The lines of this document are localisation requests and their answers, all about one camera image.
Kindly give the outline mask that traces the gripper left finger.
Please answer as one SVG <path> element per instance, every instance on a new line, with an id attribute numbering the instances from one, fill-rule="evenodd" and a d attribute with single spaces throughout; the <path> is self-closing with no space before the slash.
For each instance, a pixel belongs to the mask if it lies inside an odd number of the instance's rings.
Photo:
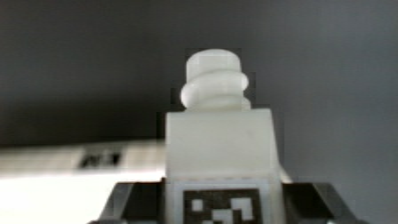
<path id="1" fill-rule="evenodd" d="M 165 224 L 164 198 L 164 182 L 119 182 L 87 224 Z"/>

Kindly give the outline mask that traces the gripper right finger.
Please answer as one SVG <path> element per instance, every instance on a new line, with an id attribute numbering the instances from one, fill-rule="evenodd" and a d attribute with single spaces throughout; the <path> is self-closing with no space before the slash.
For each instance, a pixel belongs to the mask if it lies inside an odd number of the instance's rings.
<path id="1" fill-rule="evenodd" d="M 286 224 L 368 224 L 329 183 L 284 183 Z"/>

